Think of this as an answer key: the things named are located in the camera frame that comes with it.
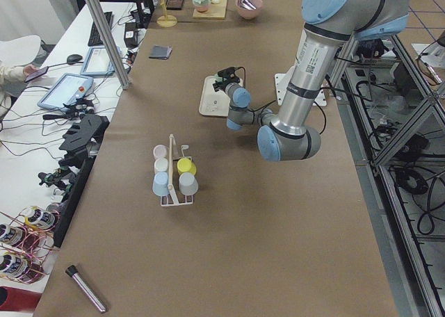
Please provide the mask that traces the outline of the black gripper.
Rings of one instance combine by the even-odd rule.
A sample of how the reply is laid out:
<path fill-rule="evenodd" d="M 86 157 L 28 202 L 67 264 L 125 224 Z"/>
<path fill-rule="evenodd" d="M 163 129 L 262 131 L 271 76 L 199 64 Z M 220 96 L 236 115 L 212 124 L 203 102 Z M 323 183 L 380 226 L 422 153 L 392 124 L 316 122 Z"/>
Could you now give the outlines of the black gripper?
<path fill-rule="evenodd" d="M 215 81 L 213 83 L 213 89 L 218 92 L 218 91 L 223 91 L 226 92 L 227 88 L 233 87 L 233 86 L 237 86 L 239 87 L 239 82 L 235 82 L 235 81 Z"/>

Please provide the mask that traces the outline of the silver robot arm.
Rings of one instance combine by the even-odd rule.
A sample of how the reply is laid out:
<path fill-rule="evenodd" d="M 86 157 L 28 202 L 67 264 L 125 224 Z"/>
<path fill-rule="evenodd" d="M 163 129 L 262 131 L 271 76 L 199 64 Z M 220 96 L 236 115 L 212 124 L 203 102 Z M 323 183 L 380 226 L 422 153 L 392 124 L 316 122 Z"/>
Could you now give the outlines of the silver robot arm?
<path fill-rule="evenodd" d="M 321 147 L 321 135 L 305 120 L 337 49 L 350 37 L 372 40 L 400 33 L 407 26 L 408 8 L 409 0 L 303 0 L 304 37 L 279 112 L 254 113 L 250 93 L 229 67 L 218 72 L 221 80 L 213 85 L 230 98 L 227 127 L 258 124 L 257 144 L 267 161 L 312 157 Z"/>

